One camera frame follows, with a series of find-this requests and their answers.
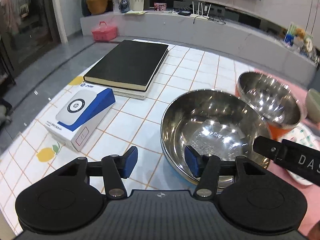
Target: blue and white box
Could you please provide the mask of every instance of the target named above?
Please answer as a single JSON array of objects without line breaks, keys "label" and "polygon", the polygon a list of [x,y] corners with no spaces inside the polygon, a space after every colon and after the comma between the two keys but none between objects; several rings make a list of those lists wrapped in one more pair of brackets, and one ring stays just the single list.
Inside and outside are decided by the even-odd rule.
[{"label": "blue and white box", "polygon": [[51,112],[45,127],[58,141],[80,151],[115,101],[112,89],[82,83],[73,87],[62,108]]}]

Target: dark vase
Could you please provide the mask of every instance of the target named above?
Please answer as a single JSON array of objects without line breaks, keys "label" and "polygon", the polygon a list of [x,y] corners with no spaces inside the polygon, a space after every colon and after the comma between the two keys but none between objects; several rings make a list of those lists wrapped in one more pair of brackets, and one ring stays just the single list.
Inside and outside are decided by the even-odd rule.
[{"label": "dark vase", "polygon": [[121,13],[126,13],[130,11],[129,1],[121,0],[121,2],[119,3],[119,10],[121,11]]},{"label": "dark vase", "polygon": [[84,17],[91,15],[91,12],[88,9],[87,0],[81,0],[81,10]]}]

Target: black notebook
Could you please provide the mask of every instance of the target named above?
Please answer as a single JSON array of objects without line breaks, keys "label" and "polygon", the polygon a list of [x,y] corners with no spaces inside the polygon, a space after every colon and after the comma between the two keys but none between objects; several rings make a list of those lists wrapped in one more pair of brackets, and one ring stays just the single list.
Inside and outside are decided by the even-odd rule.
[{"label": "black notebook", "polygon": [[146,91],[168,54],[168,45],[124,40],[84,75],[84,80]]}]

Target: glass door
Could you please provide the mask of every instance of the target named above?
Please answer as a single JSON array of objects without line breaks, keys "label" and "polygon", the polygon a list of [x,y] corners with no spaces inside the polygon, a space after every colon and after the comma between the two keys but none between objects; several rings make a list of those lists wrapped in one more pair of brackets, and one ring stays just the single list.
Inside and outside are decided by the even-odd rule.
[{"label": "glass door", "polygon": [[17,75],[60,41],[52,0],[0,0],[0,32]]}]

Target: brown vase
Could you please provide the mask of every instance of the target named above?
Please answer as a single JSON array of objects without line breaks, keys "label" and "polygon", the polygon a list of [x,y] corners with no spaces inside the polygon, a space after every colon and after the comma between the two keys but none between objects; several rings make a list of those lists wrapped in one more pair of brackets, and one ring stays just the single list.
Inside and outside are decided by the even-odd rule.
[{"label": "brown vase", "polygon": [[101,14],[106,11],[108,0],[87,0],[87,5],[92,14]]}]

